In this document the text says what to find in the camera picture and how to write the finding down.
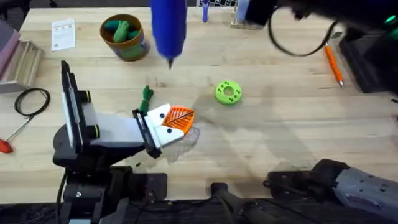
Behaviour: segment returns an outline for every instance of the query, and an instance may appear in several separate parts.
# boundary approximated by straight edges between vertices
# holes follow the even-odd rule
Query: coiled black cable
[[[22,112],[22,110],[21,110],[22,100],[25,98],[25,96],[27,96],[29,93],[32,93],[34,91],[40,91],[41,94],[43,94],[43,96],[45,98],[43,106],[41,106],[37,111],[35,111],[33,113],[24,113],[24,112]],[[42,88],[30,88],[30,89],[27,89],[27,90],[23,91],[16,98],[16,100],[14,102],[14,109],[15,109],[15,111],[17,113],[25,116],[26,118],[32,119],[34,116],[40,114],[41,112],[43,112],[49,106],[50,100],[51,100],[50,93],[47,90],[44,90]]]
[[[271,40],[272,44],[274,44],[274,46],[275,46],[278,50],[280,50],[281,52],[283,52],[283,53],[285,53],[285,54],[287,54],[287,55],[290,55],[290,56],[294,56],[294,57],[306,57],[306,56],[309,56],[309,55],[312,55],[312,54],[317,53],[319,50],[321,50],[321,49],[328,43],[330,37],[333,35],[333,29],[334,29],[335,26],[338,24],[338,22],[335,21],[335,22],[333,22],[333,23],[330,25],[330,27],[329,27],[329,29],[328,29],[328,31],[327,31],[327,33],[326,33],[325,38],[323,39],[322,43],[321,43],[315,50],[313,50],[313,51],[311,51],[311,52],[309,52],[309,53],[306,53],[306,54],[296,54],[296,53],[293,53],[293,52],[287,50],[285,47],[281,46],[281,45],[278,43],[278,41],[276,41],[276,38],[275,38],[275,36],[274,36],[274,31],[272,31],[272,16],[273,16],[274,13],[275,13],[278,9],[280,9],[280,8],[281,8],[280,6],[275,7],[274,10],[271,12],[271,14],[270,14],[270,16],[269,16],[269,19],[268,19],[268,36],[269,36],[269,39]]]

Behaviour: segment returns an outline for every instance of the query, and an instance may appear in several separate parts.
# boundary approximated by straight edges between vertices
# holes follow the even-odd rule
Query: pen
[[[208,10],[209,10],[209,0],[203,0],[202,8],[203,8],[202,21],[203,22],[207,22],[207,20],[208,20]]]
[[[329,44],[327,44],[327,43],[326,43],[326,46],[325,46],[325,53],[326,53],[326,56],[328,58],[330,68],[333,71],[333,74],[335,75],[336,81],[338,82],[340,87],[344,88],[343,76],[341,75],[341,72],[340,72],[340,70],[337,67],[336,58],[333,55],[333,52],[331,51],[331,48],[330,48]]]

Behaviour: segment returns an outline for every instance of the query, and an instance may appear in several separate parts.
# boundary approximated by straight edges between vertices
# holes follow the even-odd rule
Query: orange pen
[[[326,56],[328,57],[330,68],[333,71],[333,73],[335,74],[336,81],[338,82],[340,87],[344,88],[343,76],[341,75],[341,72],[337,67],[336,58],[333,55],[333,52],[331,51],[331,48],[329,47],[329,45],[327,43],[325,46],[325,53],[326,53]]]

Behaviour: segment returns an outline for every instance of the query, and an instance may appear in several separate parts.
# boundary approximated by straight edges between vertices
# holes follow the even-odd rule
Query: green toy
[[[113,36],[115,43],[123,43],[127,39],[127,33],[129,32],[128,21],[119,21],[119,26]]]
[[[121,22],[120,20],[108,21],[108,22],[106,22],[106,24],[104,25],[104,28],[105,28],[107,31],[114,33],[114,32],[116,32],[116,30],[118,29],[119,23],[120,23],[120,22]]]
[[[233,105],[242,98],[242,89],[236,82],[225,80],[216,86],[215,97],[221,104]]]
[[[135,31],[129,32],[129,33],[128,33],[128,35],[127,35],[127,39],[128,39],[128,40],[132,40],[133,38],[135,38],[135,37],[136,37],[136,35],[138,35],[138,33],[139,33],[139,31],[138,31],[138,30],[135,30]]]
[[[149,111],[149,101],[153,95],[154,90],[149,88],[149,85],[145,86],[144,90],[142,91],[142,101],[139,107],[139,111],[142,111],[144,115],[146,115]]]

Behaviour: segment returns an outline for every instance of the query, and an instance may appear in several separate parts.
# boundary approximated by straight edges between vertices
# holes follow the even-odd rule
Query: green light
[[[390,18],[386,19],[386,21],[384,23],[389,23],[391,21],[393,21],[396,18],[396,16],[391,16]]]

